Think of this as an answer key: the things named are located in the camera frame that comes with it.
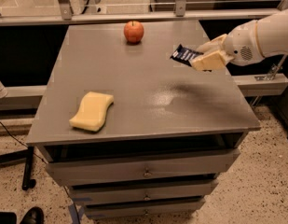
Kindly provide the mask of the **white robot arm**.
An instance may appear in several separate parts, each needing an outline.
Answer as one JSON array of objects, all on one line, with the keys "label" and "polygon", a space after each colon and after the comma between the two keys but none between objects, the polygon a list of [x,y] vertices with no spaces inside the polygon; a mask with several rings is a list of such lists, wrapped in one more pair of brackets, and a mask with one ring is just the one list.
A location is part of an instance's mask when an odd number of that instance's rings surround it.
[{"label": "white robot arm", "polygon": [[197,52],[200,55],[189,62],[197,71],[224,68],[228,63],[246,66],[267,57],[288,55],[288,8],[261,20],[245,22],[200,45]]}]

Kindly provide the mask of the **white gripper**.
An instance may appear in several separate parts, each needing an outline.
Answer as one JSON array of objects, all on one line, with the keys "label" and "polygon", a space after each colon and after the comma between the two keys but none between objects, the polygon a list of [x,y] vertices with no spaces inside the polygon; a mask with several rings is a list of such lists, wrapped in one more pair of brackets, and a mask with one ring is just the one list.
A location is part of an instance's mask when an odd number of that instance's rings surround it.
[{"label": "white gripper", "polygon": [[197,71],[222,69],[229,62],[238,66],[262,62],[264,56],[257,41],[257,20],[241,24],[228,35],[219,35],[200,45],[197,52],[205,53],[190,61]]}]

